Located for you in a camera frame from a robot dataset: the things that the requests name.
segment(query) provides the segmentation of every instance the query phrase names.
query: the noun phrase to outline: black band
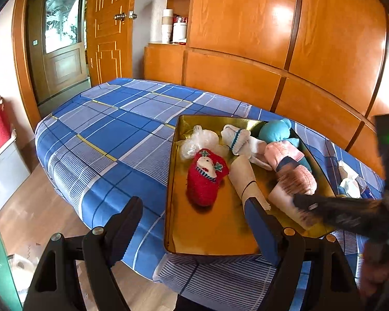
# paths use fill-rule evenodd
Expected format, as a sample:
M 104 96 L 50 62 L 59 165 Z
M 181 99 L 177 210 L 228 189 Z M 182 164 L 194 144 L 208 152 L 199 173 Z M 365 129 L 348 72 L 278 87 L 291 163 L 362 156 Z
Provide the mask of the black band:
M 251 184 L 251 183 L 256 183 L 256 181 L 255 180 L 252 180 L 250 183 L 248 183 L 247 185 L 246 185 L 246 187 L 244 188 L 244 191 L 242 192 L 242 195 L 241 195 L 241 200 L 242 200 L 242 197 L 244 196 L 244 193 L 245 193 L 245 191 L 246 191 L 246 189 L 248 188 L 248 186 Z

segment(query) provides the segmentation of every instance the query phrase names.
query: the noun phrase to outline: red sock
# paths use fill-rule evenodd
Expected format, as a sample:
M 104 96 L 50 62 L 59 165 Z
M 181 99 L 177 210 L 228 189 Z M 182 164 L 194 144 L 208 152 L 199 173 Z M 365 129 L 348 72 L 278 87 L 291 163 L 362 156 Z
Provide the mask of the red sock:
M 225 160 L 204 148 L 194 157 L 187 175 L 187 196 L 195 204 L 213 205 L 219 184 L 229 174 Z

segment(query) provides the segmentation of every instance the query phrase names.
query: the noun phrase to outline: stack of paper cups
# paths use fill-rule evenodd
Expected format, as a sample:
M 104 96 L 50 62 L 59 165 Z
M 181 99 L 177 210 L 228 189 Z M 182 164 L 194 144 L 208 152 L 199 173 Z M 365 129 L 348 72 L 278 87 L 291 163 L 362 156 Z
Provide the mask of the stack of paper cups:
M 186 42 L 187 23 L 177 22 L 173 26 L 173 42 Z
M 161 19 L 162 43 L 170 43 L 172 30 L 173 30 L 173 9 L 164 9 L 163 18 Z

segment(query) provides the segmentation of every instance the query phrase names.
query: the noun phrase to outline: metal bolt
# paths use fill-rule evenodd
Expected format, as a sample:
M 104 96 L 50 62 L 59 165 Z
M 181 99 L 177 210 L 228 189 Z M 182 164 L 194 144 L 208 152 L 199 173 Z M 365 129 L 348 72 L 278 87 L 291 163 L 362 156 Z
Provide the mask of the metal bolt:
M 288 235 L 288 236 L 293 236 L 293 235 L 295 235 L 295 230 L 292 229 L 292 228 L 285 228 L 284 229 L 284 234 Z
M 102 227 L 95 227 L 92 229 L 92 234 L 94 235 L 101 235 L 104 232 L 104 228 Z
M 59 241 L 61 237 L 62 237 L 62 235 L 60 234 L 60 232 L 57 232 L 56 234 L 52 235 L 51 240 L 52 241 Z
M 334 235 L 332 235 L 332 234 L 326 235 L 326 239 L 327 239 L 328 242 L 331 242 L 331 243 L 336 241 L 336 237 Z

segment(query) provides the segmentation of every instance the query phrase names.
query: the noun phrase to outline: door knob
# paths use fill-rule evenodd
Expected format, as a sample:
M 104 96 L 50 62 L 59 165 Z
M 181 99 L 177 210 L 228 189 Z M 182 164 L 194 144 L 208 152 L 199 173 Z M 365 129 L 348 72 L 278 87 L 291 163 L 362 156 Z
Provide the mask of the door knob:
M 129 13 L 128 13 L 128 18 L 132 18 L 133 20 L 135 20 L 137 18 L 137 14 L 134 13 L 133 10 L 131 10 Z
M 116 14 L 116 15 L 114 16 L 114 20 L 115 20 L 115 21 L 124 22 L 124 20 L 125 20 L 125 13 Z

